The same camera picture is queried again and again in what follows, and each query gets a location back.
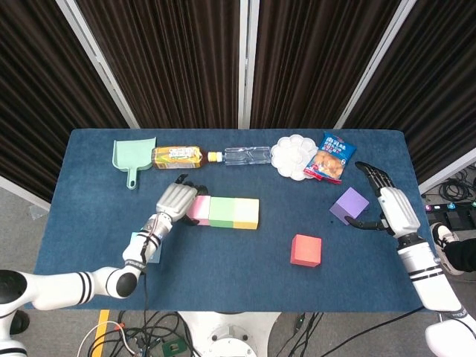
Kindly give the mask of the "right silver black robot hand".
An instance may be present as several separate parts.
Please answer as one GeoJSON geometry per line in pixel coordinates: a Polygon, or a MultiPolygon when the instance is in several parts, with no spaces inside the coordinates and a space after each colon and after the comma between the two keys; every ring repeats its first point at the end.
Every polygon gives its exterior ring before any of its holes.
{"type": "Polygon", "coordinates": [[[375,222],[362,222],[351,216],[345,216],[345,221],[361,230],[387,231],[403,247],[421,243],[422,238],[417,233],[419,220],[403,191],[394,185],[385,171],[363,161],[357,161],[355,166],[367,177],[382,213],[375,222]]]}

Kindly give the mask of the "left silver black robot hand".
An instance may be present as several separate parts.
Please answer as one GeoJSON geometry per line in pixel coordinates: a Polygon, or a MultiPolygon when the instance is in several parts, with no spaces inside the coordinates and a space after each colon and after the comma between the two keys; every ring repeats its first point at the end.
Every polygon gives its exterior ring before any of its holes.
{"type": "Polygon", "coordinates": [[[198,225],[197,219],[187,215],[188,210],[195,202],[197,196],[206,196],[208,188],[187,181],[188,174],[182,173],[170,184],[158,200],[155,212],[158,215],[168,216],[171,222],[184,221],[187,225],[198,225]]]}

